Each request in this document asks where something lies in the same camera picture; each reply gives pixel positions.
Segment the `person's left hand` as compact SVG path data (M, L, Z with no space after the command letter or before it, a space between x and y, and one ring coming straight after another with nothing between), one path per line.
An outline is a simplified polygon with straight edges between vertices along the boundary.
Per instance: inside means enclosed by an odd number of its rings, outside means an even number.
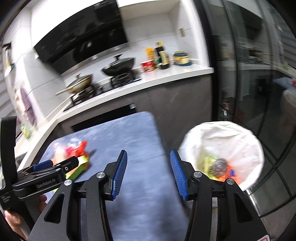
M42 194L40 196L40 202L39 202L39 211L42 212L46 207L46 195ZM20 237L22 237L24 240L27 240L27 237L24 235L24 233L20 229L20 225L22 223L21 217L13 211L5 210L4 216L6 221L8 222L11 229L17 233Z

